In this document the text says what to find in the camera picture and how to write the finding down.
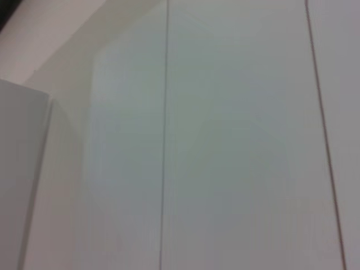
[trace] gray wall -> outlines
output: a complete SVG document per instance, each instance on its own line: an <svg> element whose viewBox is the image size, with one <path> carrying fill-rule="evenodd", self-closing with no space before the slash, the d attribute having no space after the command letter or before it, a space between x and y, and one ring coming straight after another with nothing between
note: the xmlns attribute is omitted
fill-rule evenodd
<svg viewBox="0 0 360 270"><path fill-rule="evenodd" d="M0 80L0 268L17 270L48 95Z"/></svg>

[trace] brown line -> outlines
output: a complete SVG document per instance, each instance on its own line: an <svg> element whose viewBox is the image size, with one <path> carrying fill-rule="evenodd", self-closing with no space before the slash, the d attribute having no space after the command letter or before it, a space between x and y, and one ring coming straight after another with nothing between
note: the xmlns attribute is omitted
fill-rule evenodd
<svg viewBox="0 0 360 270"><path fill-rule="evenodd" d="M307 16L307 21L308 21L310 45L311 45L312 58L313 58L313 66L314 66L314 73L315 73L315 80L316 80L316 88L317 88L317 93L318 93L318 98L319 98L321 120L322 120L323 132L324 132L325 148L326 148L326 156L327 156L327 162L328 162L328 170L329 170L329 174L330 174L332 196L334 198L334 208L335 208L335 215L336 215L337 233L339 235L341 261L343 263L344 270L347 270L347 263L346 263L346 259L345 259L345 250L344 250L343 233L341 231L341 223L340 223L338 196L336 195L334 171L333 171L333 168L332 168L332 161L331 161L331 154L330 154L329 137L328 137L327 129L326 129L325 111L324 111L324 106L323 106L323 101L322 101L319 72L318 72L316 54L315 54L314 38L313 38L313 32L312 32L312 27L311 27L311 19L310 19L310 11L309 11L309 0L305 0L305 11L306 11L306 16Z"/></svg>

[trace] thin dark line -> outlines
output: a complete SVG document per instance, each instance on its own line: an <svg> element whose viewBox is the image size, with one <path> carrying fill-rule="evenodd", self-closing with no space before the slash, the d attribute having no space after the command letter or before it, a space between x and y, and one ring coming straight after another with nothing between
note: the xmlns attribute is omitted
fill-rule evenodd
<svg viewBox="0 0 360 270"><path fill-rule="evenodd" d="M307 21L308 21L310 45L311 45L311 51L312 51L313 66L314 66L316 87L317 87L319 106L320 106L320 112L321 112L323 133L324 133L324 139L325 139L325 148L326 148L326 156L327 156L327 162L328 162L328 170L329 170L329 174L330 174L332 196L334 198L334 208L335 208L335 215L336 215L337 233L339 235L339 242L340 242L341 260L342 260L342 263L343 263L344 270L347 270L347 263L346 263L346 260L345 260L343 233L342 233L342 230L341 230L341 223L340 223L338 196L336 195L334 171L333 171L333 168L332 168L330 146L329 146L329 137L328 137L327 129L326 129L325 111L324 111L324 106L323 106L323 101L322 101L319 72L318 72L318 66L317 66L316 54L315 54L314 38L313 38L313 32L312 32L312 27L311 27L311 19L310 19L310 11L309 11L309 0L305 0L305 10L306 10L306 16L307 16Z"/></svg>
<svg viewBox="0 0 360 270"><path fill-rule="evenodd" d="M166 147L166 125L167 125L167 88L168 88L168 51L169 51L169 5L166 0L166 32L165 32L165 78L164 78L164 107L163 107L163 160L161 172L161 213L160 213L160 253L159 270L163 269L163 228L164 228L164 195L165 195L165 147Z"/></svg>

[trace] vertical line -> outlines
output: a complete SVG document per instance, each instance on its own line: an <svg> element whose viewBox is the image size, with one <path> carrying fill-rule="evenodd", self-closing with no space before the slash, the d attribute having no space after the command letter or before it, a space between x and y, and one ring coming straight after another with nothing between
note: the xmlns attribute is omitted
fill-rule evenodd
<svg viewBox="0 0 360 270"><path fill-rule="evenodd" d="M323 134L324 134L324 139L325 139L325 148L326 148L326 156L327 156L327 162L328 162L328 171L329 171L329 174L330 174L332 196L333 196L333 199L334 199L334 209L335 209L335 215L336 215L337 234L339 236L341 261L343 263L344 270L347 270L347 263L346 263L346 260L345 260L345 251L344 251L343 233L342 233L342 230L341 230L341 223L340 223L338 196L336 194L336 189L335 189L334 170L332 168L330 146L329 146L329 137L328 137L327 129L326 129L325 111L324 111L324 106L323 106L323 101L322 101L319 72L318 72L318 66L317 66L316 54L315 54L314 38L313 38L313 32L312 32L312 27L311 27L311 18L310 18L310 11L309 11L309 0L305 0L305 10L306 10L306 16L307 16L307 21L308 21L310 45L311 45L311 51L312 51L312 59L313 59L315 80L316 80L316 88L317 88L317 93L318 93L318 100L319 100L319 107L320 107L320 113L321 113Z"/></svg>
<svg viewBox="0 0 360 270"><path fill-rule="evenodd" d="M163 106L163 160L161 172L161 213L160 213L160 253L159 270L163 269L163 230L164 230L164 195L165 195L165 152L167 125L167 88L168 88L168 51L169 51L169 5L166 0L166 32L165 32L165 75L164 75L164 106Z"/></svg>

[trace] white surface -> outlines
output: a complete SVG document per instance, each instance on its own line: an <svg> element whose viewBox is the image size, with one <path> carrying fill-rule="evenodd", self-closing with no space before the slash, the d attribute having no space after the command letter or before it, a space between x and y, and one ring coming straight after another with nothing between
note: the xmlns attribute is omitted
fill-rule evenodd
<svg viewBox="0 0 360 270"><path fill-rule="evenodd" d="M24 83L105 0L24 0L0 34L0 78Z"/></svg>
<svg viewBox="0 0 360 270"><path fill-rule="evenodd" d="M45 93L0 80L0 269L19 267L47 102Z"/></svg>
<svg viewBox="0 0 360 270"><path fill-rule="evenodd" d="M342 268L303 1L170 0L163 269Z"/></svg>
<svg viewBox="0 0 360 270"><path fill-rule="evenodd" d="M353 0L310 1L348 270L360 266L359 9Z"/></svg>
<svg viewBox="0 0 360 270"><path fill-rule="evenodd" d="M159 269L165 30L162 2L94 60L75 269Z"/></svg>
<svg viewBox="0 0 360 270"><path fill-rule="evenodd" d="M157 132L159 123L155 114L156 108L153 107L152 102L158 104L161 100L143 100L147 106L143 112L153 112L153 115L134 114L132 119L130 115L118 119L117 110L120 110L118 105L125 103L129 105L128 109L131 112L131 105L135 106L136 102L141 101L142 96L139 91L148 90L150 97L154 94L152 98L162 98L159 97L159 93L164 88L162 76L165 61L164 54L160 52L163 52L165 46L163 36L165 21L161 22L165 20L165 17L163 13L156 13L156 10L152 13L156 15L155 17L145 16L158 3L158 0L106 1L26 82L27 86L50 93L54 104L25 270L78 270L83 269L87 263L94 262L95 259L99 261L88 269L119 269L119 267L126 268L127 266L129 269L137 270L141 269L140 266L145 266L146 269L158 269L161 179L154 178L160 169L155 168L158 162L157 143L143 141L134 145L141 139L140 137L135 135L131 137L125 135L123 139L121 136L114 137L115 131L123 131L123 126L119 126L120 120L127 125L129 131L146 132L148 128L149 132L153 132L153 127L147 126L148 123L145 122L149 119L156 125L155 132ZM123 59L127 59L127 66L122 66L119 62ZM129 79L124 82L124 88L122 88L124 76ZM130 96L130 88L139 96ZM106 105L109 110L106 115L104 114L106 108L100 106L99 98L104 98L103 105ZM102 172L103 179L88 179L84 177L84 164L91 160L95 161L97 157L84 156L85 152L96 150L88 149L85 141L87 134L92 135L98 130L87 128L87 123L90 121L95 124L94 128L97 128L97 119L106 121L107 132L106 130L99 130L99 132L101 132L101 139L109 139L114 149L111 149L109 144L94 145L94 147L100 147L109 170ZM139 157L137 165L142 164L143 167L152 168L152 171L148 170L148 178L146 175L141 175L140 170L124 168L121 164L117 166L117 160L111 159L114 155L117 159L125 159L123 156L125 152L118 152L120 149L130 152L125 142L130 143L134 153L140 152L141 147L145 148L143 149L146 154L144 158L151 159L150 163L144 164L144 159ZM126 173L127 182L123 184L119 182L123 188L119 190L120 186L114 186L116 182L111 175L118 173L117 176L120 179L124 175L122 172ZM131 185L131 180L135 176L141 177L139 181L148 182L136 189ZM102 180L106 183L103 189L96 185ZM89 199L89 187L91 190L96 190L96 195L99 197L95 197L94 200ZM113 192L112 197L103 197L104 194L108 194L107 192ZM120 198L115 197L117 193L121 194ZM94 202L99 201L105 201L105 204L94 207ZM118 224L120 215L123 217L128 214L124 213L123 208L119 208L119 211L115 209L119 207L119 203L126 209L133 209L135 214L133 218L126 219L125 223L120 225ZM105 234L102 226L106 227L111 234ZM141 235L134 235L145 226L146 231L143 231ZM133 244L127 243L130 240L133 240ZM102 253L97 252L99 248L103 248ZM136 252L141 252L143 255L141 260L134 255ZM114 254L120 256L121 262L116 261Z"/></svg>

